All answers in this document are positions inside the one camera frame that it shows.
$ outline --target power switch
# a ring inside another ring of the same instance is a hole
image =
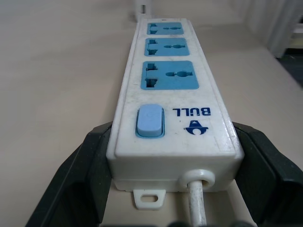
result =
[[[157,104],[142,105],[139,109],[137,132],[142,137],[160,137],[163,134],[163,109]]]

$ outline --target blue socket panel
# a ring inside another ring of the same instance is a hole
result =
[[[143,63],[141,89],[197,89],[199,84],[191,61],[146,61]]]
[[[189,55],[185,38],[155,38],[145,40],[145,56]]]
[[[182,35],[183,28],[180,22],[148,23],[148,35]]]

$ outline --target screw hole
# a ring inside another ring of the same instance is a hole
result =
[[[141,196],[142,202],[156,202],[158,201],[158,197],[156,195],[143,195]]]

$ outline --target white desk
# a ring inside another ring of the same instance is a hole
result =
[[[303,169],[302,91],[224,1],[154,5],[161,17],[192,21],[232,120],[263,131]],[[60,164],[113,119],[132,8],[126,0],[0,3],[0,226],[25,225]],[[209,223],[251,221],[235,184],[206,194],[205,206]],[[112,187],[104,223],[177,219],[188,220],[184,194],[168,193],[160,211],[138,211],[130,193]]]

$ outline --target white power strip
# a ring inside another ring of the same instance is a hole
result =
[[[190,21],[142,19],[107,148],[116,187],[133,191],[137,208],[159,209],[166,192],[186,192],[195,180],[225,190],[243,157]]]

